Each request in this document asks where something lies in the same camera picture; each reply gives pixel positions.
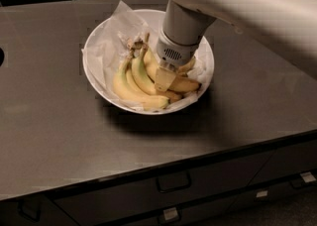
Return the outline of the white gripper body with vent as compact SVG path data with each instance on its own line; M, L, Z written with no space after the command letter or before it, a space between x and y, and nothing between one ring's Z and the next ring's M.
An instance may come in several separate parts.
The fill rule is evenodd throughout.
M163 30L160 30L156 51L162 62L180 67L191 61L201 40L202 36L199 35L193 43L178 43L171 40Z

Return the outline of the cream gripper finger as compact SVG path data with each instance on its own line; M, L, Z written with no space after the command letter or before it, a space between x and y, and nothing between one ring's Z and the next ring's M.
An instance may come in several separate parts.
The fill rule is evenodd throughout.
M167 91L176 78L176 71L173 66L160 66L156 72L155 87L158 91Z

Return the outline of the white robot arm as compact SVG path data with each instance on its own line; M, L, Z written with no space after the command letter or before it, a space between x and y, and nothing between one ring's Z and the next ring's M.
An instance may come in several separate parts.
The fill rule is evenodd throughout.
M317 0L168 0L158 34L155 85L171 88L207 28L222 20L317 77Z

